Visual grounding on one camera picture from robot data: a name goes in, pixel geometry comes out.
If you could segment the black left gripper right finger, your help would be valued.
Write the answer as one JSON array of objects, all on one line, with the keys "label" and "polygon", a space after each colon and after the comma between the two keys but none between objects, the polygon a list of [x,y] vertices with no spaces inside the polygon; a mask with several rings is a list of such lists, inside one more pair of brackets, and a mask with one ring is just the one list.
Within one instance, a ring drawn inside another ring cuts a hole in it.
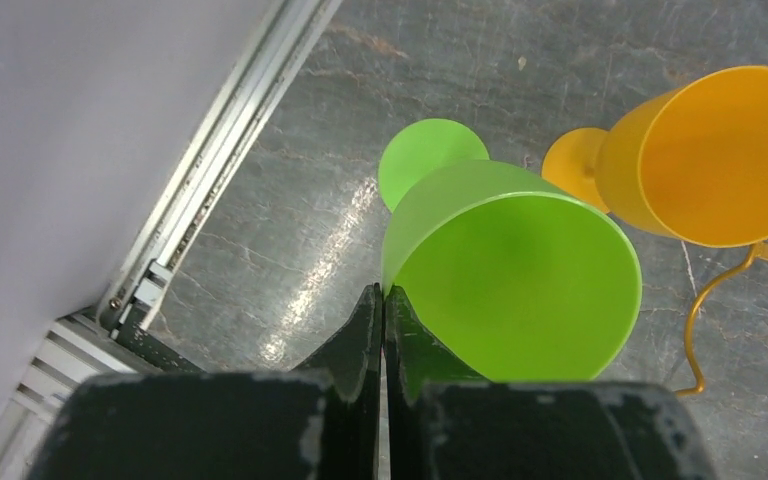
[{"label": "black left gripper right finger", "polygon": [[713,479],[689,412],[639,382],[494,383],[383,302],[395,479]]}]

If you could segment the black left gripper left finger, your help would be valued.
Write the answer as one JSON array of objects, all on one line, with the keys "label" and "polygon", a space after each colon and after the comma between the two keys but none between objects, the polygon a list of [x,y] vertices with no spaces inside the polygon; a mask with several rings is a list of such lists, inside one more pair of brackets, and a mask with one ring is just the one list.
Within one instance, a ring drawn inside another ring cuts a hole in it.
[{"label": "black left gripper left finger", "polygon": [[105,374],[56,416],[32,479],[373,479],[383,299],[289,371]]}]

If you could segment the green wine glass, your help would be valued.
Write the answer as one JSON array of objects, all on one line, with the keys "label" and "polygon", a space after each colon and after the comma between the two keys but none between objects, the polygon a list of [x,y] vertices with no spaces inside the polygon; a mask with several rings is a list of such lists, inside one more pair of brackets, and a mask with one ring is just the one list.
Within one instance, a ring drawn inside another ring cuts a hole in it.
[{"label": "green wine glass", "polygon": [[638,318],[642,273],[621,227],[539,175],[494,161],[469,127],[416,121],[379,161],[390,211],[381,284],[492,381],[587,381]]}]

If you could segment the orange wine glass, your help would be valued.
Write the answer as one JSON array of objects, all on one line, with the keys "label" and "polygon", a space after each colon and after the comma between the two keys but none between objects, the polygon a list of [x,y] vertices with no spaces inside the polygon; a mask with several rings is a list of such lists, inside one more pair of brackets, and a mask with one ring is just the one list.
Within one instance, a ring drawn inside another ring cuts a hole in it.
[{"label": "orange wine glass", "polygon": [[608,129],[577,128],[541,174],[651,234],[713,248],[768,239],[768,66],[706,75]]}]

